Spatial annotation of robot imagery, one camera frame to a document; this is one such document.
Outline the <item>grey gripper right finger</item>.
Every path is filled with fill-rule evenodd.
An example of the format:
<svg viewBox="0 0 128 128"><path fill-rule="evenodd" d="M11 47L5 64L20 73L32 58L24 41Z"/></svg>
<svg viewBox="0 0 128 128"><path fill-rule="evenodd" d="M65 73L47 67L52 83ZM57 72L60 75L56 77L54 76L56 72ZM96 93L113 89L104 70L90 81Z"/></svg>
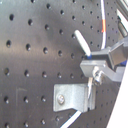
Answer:
<svg viewBox="0 0 128 128"><path fill-rule="evenodd" d="M115 66L128 58L128 37L114 44L109 52L111 65Z"/></svg>

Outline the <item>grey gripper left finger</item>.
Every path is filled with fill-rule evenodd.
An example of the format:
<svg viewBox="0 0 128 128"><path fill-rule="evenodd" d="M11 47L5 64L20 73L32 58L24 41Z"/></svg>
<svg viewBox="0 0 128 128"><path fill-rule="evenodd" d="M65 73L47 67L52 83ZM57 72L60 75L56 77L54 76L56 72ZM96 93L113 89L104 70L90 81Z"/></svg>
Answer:
<svg viewBox="0 0 128 128"><path fill-rule="evenodd" d="M102 80L103 76L108 77L111 81L121 82L123 78L123 67L111 65L109 57L110 47L92 53L92 58L83 60L80 68L86 77L93 77L97 82Z"/></svg>

